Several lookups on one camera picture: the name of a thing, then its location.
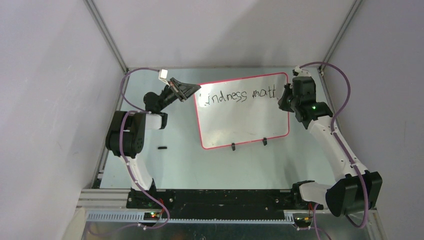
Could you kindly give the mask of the pink framed whiteboard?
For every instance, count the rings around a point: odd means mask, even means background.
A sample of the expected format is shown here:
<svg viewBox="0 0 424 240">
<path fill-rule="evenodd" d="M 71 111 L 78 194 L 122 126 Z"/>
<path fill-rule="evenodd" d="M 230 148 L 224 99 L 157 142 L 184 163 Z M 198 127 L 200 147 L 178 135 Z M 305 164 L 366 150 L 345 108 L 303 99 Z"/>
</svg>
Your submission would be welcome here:
<svg viewBox="0 0 424 240">
<path fill-rule="evenodd" d="M 211 150 L 282 138 L 290 115 L 278 100 L 289 83 L 285 72 L 200 84 L 194 106 L 203 149 Z"/>
</svg>

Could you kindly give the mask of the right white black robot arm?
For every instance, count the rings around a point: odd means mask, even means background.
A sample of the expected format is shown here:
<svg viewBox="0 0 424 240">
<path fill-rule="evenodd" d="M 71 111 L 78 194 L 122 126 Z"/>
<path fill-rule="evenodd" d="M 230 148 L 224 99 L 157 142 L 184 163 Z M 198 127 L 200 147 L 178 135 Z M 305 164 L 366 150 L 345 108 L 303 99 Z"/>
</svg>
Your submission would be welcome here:
<svg viewBox="0 0 424 240">
<path fill-rule="evenodd" d="M 325 185 L 313 180 L 293 184 L 291 204 L 304 209 L 310 202 L 318 203 L 336 216 L 347 216 L 373 209 L 383 179 L 361 163 L 334 125 L 333 113 L 325 102 L 317 101 L 317 88 L 310 76 L 296 76 L 284 86 L 278 107 L 294 113 L 296 120 L 315 138 L 330 164 L 335 184 Z"/>
</svg>

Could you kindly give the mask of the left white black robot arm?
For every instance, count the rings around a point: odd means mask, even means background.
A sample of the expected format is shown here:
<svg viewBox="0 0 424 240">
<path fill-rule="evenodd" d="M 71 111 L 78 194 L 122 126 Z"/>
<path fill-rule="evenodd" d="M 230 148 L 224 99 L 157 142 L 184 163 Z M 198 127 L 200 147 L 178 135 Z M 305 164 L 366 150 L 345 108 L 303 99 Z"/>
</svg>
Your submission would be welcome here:
<svg viewBox="0 0 424 240">
<path fill-rule="evenodd" d="M 151 189 L 154 179 L 138 154 L 144 148 L 147 130 L 163 130 L 168 123 L 168 114 L 163 110 L 176 100 L 184 102 L 201 89 L 198 84 L 183 83 L 171 78 L 161 93 L 148 92 L 143 97 L 145 110 L 114 112 L 106 134 L 105 147 L 125 164 L 132 180 L 132 188 L 142 191 L 138 201 L 145 208 L 153 208 L 158 194 Z"/>
</svg>

